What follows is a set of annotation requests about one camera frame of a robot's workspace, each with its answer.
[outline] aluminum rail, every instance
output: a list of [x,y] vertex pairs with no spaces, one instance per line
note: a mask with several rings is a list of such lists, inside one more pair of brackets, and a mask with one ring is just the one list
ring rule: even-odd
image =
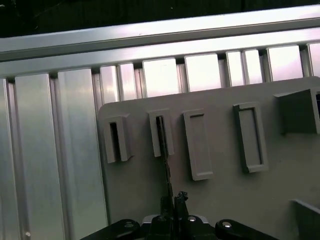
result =
[[320,4],[0,39],[0,61],[185,40],[296,30],[320,25]]

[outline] gray plastic panel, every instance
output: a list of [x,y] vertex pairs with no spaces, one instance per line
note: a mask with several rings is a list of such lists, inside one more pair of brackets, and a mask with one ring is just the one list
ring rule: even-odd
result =
[[[281,134],[275,95],[315,87],[320,87],[320,79],[308,77],[105,104],[98,113],[100,125],[105,118],[130,114],[133,126],[133,157],[105,166],[110,221],[141,221],[159,214],[164,168],[154,156],[148,113],[169,109],[174,144],[174,154],[168,158],[171,183],[175,195],[188,192],[189,213],[204,216],[213,225],[221,219],[234,219],[275,238],[297,239],[290,200],[320,200],[320,137]],[[260,105],[269,170],[245,174],[233,106],[252,102]],[[184,112],[198,109],[203,109],[207,123],[214,177],[194,181]]]
[[260,106],[256,102],[233,106],[241,165],[246,173],[268,170],[265,131]]

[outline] slot opening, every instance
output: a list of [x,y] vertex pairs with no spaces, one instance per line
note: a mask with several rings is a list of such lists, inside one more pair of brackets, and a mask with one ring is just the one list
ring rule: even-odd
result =
[[113,145],[113,152],[114,152],[114,159],[116,161],[120,161],[121,154],[120,154],[120,144],[119,144],[119,136],[118,136],[118,127],[116,122],[110,123],[110,130],[111,130],[111,139]]

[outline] silver metal panel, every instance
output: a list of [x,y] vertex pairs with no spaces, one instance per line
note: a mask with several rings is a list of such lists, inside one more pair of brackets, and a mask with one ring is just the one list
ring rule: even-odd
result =
[[190,92],[221,88],[217,54],[184,58]]
[[[79,51],[146,45],[163,41],[183,41],[316,27],[320,5],[252,11],[215,16],[109,26],[69,32],[0,39],[4,58],[27,58],[40,54],[65,54]],[[8,54],[10,51],[22,51]]]
[[133,100],[137,98],[135,71],[132,63],[120,64],[119,72],[119,91],[120,100]]
[[173,42],[158,45],[121,48],[105,51],[86,52],[62,56],[51,56],[0,63],[1,76],[41,73],[72,68],[100,67],[125,62],[139,62],[154,58],[184,57],[205,53],[225,53],[246,49],[265,49],[266,47],[292,44],[307,44],[320,40],[320,27]]
[[16,77],[15,87],[29,233],[33,240],[63,240],[49,75]]
[[239,51],[226,53],[226,67],[228,84],[231,87],[245,85],[245,76],[243,72],[242,56]]
[[174,58],[142,63],[147,97],[179,93],[178,73]]
[[299,46],[267,48],[267,62],[271,81],[303,77]]
[[320,77],[320,43],[308,44],[307,49],[310,57],[311,75]]
[[8,85],[0,79],[0,239],[20,239]]
[[100,87],[103,104],[120,101],[116,66],[103,66],[100,68]]
[[242,63],[246,84],[260,84],[263,82],[258,50],[243,51]]
[[70,235],[78,240],[107,225],[91,70],[59,72],[56,88]]

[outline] horizontal metal bar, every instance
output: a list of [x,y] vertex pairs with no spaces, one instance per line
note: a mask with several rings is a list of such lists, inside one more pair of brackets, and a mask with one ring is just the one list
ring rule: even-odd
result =
[[254,34],[320,25],[320,5],[108,26],[0,39],[0,60]]
[[5,77],[16,76],[141,62],[156,58],[184,57],[189,54],[223,53],[252,48],[265,49],[267,47],[307,44],[318,41],[320,41],[320,27],[1,62],[0,73]]

